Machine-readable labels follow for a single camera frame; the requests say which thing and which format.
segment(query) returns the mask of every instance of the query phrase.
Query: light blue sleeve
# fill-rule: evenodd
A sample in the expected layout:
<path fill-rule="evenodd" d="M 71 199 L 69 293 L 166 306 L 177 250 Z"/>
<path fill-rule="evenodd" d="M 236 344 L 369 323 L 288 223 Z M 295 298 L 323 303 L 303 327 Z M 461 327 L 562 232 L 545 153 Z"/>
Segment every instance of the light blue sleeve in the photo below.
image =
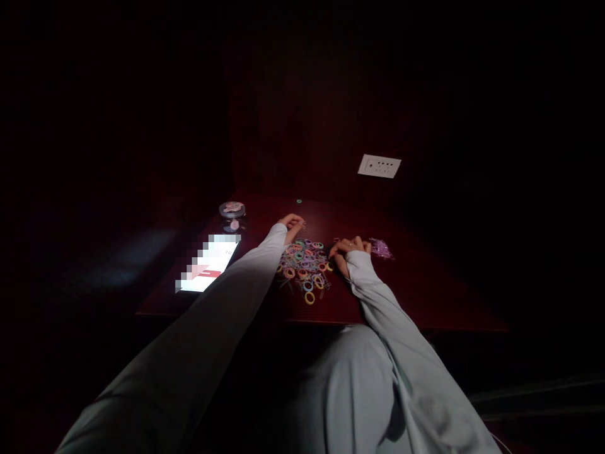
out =
<path fill-rule="evenodd" d="M 395 365 L 412 452 L 499 453 L 483 421 L 361 251 L 346 256 L 353 293 Z"/>
<path fill-rule="evenodd" d="M 82 411 L 57 452 L 183 452 L 256 315 L 287 228 L 221 274 Z"/>

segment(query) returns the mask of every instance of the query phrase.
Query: wooden table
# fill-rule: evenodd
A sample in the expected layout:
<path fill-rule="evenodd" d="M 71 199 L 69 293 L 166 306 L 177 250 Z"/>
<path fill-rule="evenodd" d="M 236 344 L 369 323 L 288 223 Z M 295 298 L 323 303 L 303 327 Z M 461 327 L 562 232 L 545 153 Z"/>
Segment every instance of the wooden table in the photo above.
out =
<path fill-rule="evenodd" d="M 352 238 L 359 235 L 383 239 L 396 260 L 373 257 L 378 276 L 393 290 L 401 307 L 422 330 L 457 330 L 471 332 L 505 332 L 508 326 L 499 319 L 481 298 L 458 279 L 431 251 L 421 238 L 400 218 L 372 208 L 327 204 L 303 200 L 283 199 L 269 195 L 236 191 L 230 200 L 246 205 L 248 230 L 243 232 L 241 244 L 231 261 L 256 247 L 275 222 L 294 212 L 307 221 L 300 238 L 319 241 L 329 248 L 333 238 Z M 224 233 L 224 220 L 217 214 L 197 238 L 208 240 L 209 234 Z M 192 244 L 187 257 L 180 258 L 174 268 L 158 284 L 137 312 L 141 316 L 177 317 L 192 304 L 196 293 L 175 294 L 175 279 L 191 263 L 198 246 Z M 296 322 L 343 325 L 364 323 L 357 298 L 338 272 L 331 273 L 330 290 L 322 300 L 309 306 L 303 294 L 288 286 L 271 286 L 257 319 L 266 322 Z"/>

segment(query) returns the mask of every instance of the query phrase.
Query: power outlet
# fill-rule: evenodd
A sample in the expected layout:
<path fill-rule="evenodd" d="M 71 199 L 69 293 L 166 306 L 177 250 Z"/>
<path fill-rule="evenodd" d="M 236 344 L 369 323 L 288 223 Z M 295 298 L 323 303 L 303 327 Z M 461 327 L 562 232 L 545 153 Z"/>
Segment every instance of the power outlet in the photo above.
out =
<path fill-rule="evenodd" d="M 395 178 L 399 164 L 401 164 L 401 160 L 364 154 L 357 173 L 372 175 L 373 177 Z"/>

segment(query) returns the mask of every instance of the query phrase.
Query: phone screen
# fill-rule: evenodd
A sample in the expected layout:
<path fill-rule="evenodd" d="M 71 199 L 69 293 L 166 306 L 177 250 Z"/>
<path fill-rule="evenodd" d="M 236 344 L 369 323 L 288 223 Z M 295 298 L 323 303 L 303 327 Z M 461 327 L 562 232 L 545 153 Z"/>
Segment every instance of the phone screen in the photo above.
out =
<path fill-rule="evenodd" d="M 241 235 L 208 235 L 208 242 L 197 250 L 197 257 L 192 257 L 187 271 L 176 281 L 176 291 L 206 290 L 227 269 L 240 239 Z"/>

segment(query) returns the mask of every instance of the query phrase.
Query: left hand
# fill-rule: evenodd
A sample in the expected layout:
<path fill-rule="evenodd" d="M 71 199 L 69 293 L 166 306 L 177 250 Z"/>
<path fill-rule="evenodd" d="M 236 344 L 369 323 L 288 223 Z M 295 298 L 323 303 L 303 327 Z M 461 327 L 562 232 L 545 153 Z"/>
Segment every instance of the left hand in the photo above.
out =
<path fill-rule="evenodd" d="M 293 213 L 284 216 L 278 223 L 283 224 L 290 229 L 285 236 L 284 245 L 292 243 L 298 232 L 300 232 L 301 229 L 306 228 L 304 219 L 298 216 L 298 214 Z"/>
<path fill-rule="evenodd" d="M 352 240 L 348 240 L 343 238 L 340 242 L 336 243 L 332 249 L 330 249 L 329 259 L 334 257 L 334 261 L 336 262 L 336 266 L 342 273 L 344 277 L 350 279 L 349 276 L 349 268 L 347 267 L 347 261 L 345 260 L 345 256 L 347 253 L 358 250 L 362 252 L 371 253 L 372 252 L 372 243 L 362 241 L 359 236 L 356 236 Z"/>

